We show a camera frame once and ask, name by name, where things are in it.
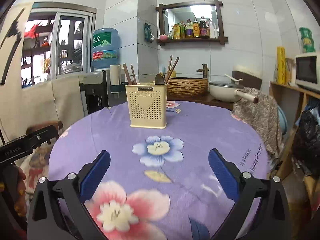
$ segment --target hand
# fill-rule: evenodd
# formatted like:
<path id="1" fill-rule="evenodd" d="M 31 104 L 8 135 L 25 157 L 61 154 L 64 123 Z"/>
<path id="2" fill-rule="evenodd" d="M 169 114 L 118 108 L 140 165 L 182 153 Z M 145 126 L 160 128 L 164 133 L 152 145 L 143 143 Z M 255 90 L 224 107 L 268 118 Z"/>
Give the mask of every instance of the hand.
<path id="1" fill-rule="evenodd" d="M 18 216 L 24 217 L 27 214 L 27 204 L 26 204 L 26 185 L 24 184 L 24 180 L 26 179 L 26 175 L 23 173 L 22 169 L 17 167 L 18 174 L 18 186 L 17 191 L 19 194 L 19 198 L 14 204 L 14 210 L 18 213 Z M 4 191 L 4 183 L 0 182 L 0 192 Z"/>

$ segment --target purple tablecloth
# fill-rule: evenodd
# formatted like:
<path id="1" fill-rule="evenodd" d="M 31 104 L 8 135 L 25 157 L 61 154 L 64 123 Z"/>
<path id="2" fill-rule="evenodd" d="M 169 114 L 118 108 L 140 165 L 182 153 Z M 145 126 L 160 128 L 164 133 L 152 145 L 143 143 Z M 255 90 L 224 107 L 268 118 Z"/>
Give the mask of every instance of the purple tablecloth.
<path id="1" fill-rule="evenodd" d="M 177 108 L 167 108 L 165 129 L 130 127 L 125 103 L 79 120 L 54 145 L 50 180 L 78 172 L 101 150 L 110 153 L 111 165 L 92 200 L 85 203 L 110 240 L 212 236 L 234 204 L 208 164 L 212 148 L 240 171 L 267 177 L 267 152 L 248 124 L 224 108 L 176 103 Z M 258 203 L 253 203 L 243 231 Z"/>

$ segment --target faucet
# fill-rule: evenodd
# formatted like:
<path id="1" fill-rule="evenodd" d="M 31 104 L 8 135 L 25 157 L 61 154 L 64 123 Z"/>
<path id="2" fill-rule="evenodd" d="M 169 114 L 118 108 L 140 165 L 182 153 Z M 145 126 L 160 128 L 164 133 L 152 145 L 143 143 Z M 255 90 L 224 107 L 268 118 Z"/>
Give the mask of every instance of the faucet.
<path id="1" fill-rule="evenodd" d="M 203 72 L 203 78 L 208 78 L 208 72 L 209 72 L 208 64 L 203 63 L 202 65 L 203 65 L 203 68 L 197 69 L 197 72 Z"/>

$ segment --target beige plastic utensil holder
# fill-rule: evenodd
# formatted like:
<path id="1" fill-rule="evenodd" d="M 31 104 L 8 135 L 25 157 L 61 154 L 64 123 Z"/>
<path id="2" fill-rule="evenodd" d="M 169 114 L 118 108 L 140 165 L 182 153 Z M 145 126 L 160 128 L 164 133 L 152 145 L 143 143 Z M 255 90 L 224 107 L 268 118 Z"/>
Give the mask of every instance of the beige plastic utensil holder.
<path id="1" fill-rule="evenodd" d="M 167 87 L 168 84 L 125 86 L 131 127 L 166 127 Z"/>

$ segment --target pot handle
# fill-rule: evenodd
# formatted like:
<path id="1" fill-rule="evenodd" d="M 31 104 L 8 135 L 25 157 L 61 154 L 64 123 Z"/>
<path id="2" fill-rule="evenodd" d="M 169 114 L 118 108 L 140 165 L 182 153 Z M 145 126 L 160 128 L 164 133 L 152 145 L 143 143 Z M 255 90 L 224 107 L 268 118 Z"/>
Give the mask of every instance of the pot handle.
<path id="1" fill-rule="evenodd" d="M 237 84 L 239 84 L 239 81 L 242 81 L 242 80 L 243 80 L 243 78 L 241 78 L 241 79 L 235 79 L 235 78 L 233 78 L 233 77 L 230 77 L 230 76 L 227 75 L 227 74 L 225 74 L 225 76 L 228 77 L 228 78 L 230 78 L 232 81 L 236 82 Z"/>
<path id="2" fill-rule="evenodd" d="M 240 96 L 244 99 L 249 100 L 250 102 L 253 102 L 254 104 L 257 104 L 259 102 L 259 99 L 253 95 L 250 95 L 248 93 L 242 92 L 240 89 L 235 90 L 235 95 Z"/>

